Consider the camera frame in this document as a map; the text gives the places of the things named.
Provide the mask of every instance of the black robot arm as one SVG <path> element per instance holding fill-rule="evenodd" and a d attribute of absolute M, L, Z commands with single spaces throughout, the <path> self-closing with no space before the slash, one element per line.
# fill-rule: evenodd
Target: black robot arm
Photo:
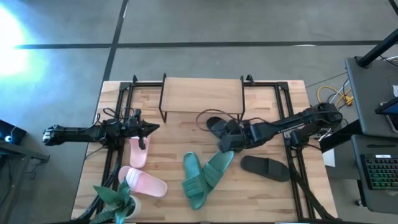
<path fill-rule="evenodd" d="M 89 128 L 51 126 L 44 130 L 43 143 L 46 146 L 54 146 L 64 142 L 100 142 L 104 146 L 110 146 L 118 139 L 138 136 L 139 147 L 145 149 L 143 137 L 148 137 L 157 128 L 159 128 L 158 124 L 141 120 L 141 110 L 135 110 L 125 123 L 113 118 Z"/>
<path fill-rule="evenodd" d="M 290 143 L 298 147 L 308 143 L 309 136 L 319 131 L 321 128 L 334 128 L 340 124 L 342 115 L 336 107 L 330 103 L 320 103 L 314 107 L 305 109 L 288 118 L 275 121 L 273 123 L 264 121 L 261 123 L 250 124 L 249 121 L 242 121 L 231 125 L 217 145 L 223 152 L 251 149 L 258 147 L 271 140 L 276 134 L 295 129 L 290 133 Z"/>

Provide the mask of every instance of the computer monitor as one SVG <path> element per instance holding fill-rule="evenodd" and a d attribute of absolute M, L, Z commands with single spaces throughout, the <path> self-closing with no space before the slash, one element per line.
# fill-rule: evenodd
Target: computer monitor
<path fill-rule="evenodd" d="M 398 97 L 395 97 L 387 103 L 383 103 L 378 109 L 374 110 L 374 112 L 383 115 L 398 115 Z"/>

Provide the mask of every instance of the wooden shelf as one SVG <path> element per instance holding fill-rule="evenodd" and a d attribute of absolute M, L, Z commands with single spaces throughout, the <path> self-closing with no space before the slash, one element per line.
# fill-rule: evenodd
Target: wooden shelf
<path fill-rule="evenodd" d="M 244 113 L 243 79 L 167 77 L 163 85 L 161 111 L 200 113 L 218 109 Z"/>

